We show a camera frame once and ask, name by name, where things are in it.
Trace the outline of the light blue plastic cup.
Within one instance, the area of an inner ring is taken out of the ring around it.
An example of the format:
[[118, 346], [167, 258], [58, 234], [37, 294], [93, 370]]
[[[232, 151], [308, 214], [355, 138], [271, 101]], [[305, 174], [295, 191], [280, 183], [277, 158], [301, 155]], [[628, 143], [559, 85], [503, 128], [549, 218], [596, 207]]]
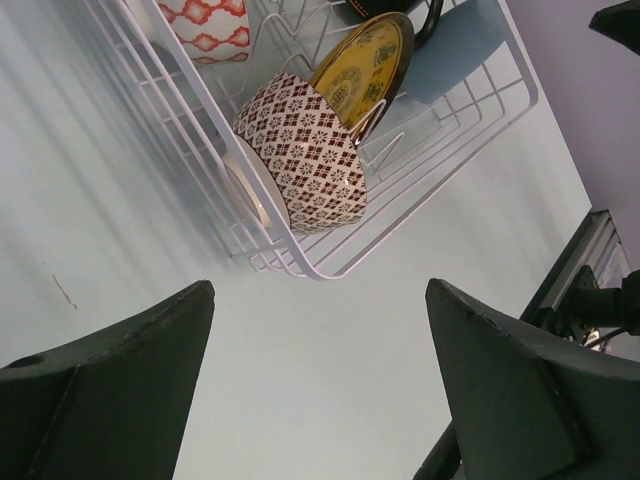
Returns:
[[489, 59], [509, 32], [497, 1], [460, 3], [441, 16], [433, 36], [413, 54], [402, 89], [421, 104], [434, 103]]

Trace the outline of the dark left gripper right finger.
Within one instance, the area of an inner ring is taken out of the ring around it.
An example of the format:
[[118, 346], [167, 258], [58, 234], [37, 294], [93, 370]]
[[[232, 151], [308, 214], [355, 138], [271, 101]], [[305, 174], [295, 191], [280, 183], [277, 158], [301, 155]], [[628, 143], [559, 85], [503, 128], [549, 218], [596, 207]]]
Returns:
[[505, 315], [442, 279], [428, 320], [469, 479], [636, 479], [639, 365]]

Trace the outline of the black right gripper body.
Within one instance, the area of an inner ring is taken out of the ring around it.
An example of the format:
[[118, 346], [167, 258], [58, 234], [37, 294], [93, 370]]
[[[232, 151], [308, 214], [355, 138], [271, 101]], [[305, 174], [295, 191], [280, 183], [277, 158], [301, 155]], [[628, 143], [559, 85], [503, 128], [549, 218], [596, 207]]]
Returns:
[[639, 0], [628, 0], [597, 11], [589, 28], [639, 54]]

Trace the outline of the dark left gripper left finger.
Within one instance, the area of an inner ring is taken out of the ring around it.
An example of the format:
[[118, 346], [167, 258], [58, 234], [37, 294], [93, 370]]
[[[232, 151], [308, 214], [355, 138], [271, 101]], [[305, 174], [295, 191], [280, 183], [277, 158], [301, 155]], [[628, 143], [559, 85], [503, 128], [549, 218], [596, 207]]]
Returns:
[[172, 478], [214, 309], [199, 280], [2, 367], [2, 478]]

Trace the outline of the yellow round saucer plate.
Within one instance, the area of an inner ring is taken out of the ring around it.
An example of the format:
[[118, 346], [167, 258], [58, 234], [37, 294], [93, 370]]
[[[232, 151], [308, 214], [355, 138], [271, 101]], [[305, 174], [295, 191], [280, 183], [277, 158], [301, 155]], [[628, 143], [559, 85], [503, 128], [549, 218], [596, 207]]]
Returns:
[[313, 72], [311, 85], [361, 144], [396, 97], [415, 46], [409, 17], [389, 12], [351, 31]]

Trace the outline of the blue patterned bowl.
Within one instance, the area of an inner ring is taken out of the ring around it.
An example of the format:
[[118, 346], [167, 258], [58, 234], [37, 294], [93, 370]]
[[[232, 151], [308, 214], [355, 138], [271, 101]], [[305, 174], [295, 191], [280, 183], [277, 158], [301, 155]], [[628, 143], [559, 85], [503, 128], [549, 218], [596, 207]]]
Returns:
[[245, 1], [174, 0], [157, 4], [196, 65], [248, 59], [251, 33]]

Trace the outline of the white wire dish rack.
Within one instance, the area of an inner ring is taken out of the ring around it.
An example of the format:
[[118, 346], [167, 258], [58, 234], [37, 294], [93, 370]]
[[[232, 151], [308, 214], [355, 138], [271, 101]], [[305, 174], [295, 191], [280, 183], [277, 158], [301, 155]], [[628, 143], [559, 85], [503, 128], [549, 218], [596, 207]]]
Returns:
[[336, 280], [537, 102], [502, 1], [91, 1], [234, 258]]

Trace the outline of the brown patterned bowl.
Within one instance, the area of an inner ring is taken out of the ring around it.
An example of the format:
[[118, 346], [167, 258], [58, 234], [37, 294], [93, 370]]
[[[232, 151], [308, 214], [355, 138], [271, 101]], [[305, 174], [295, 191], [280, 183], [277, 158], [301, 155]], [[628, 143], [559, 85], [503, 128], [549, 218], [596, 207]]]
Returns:
[[361, 160], [334, 109], [306, 80], [280, 72], [236, 115], [233, 131], [257, 160], [295, 234], [358, 223], [368, 190]]

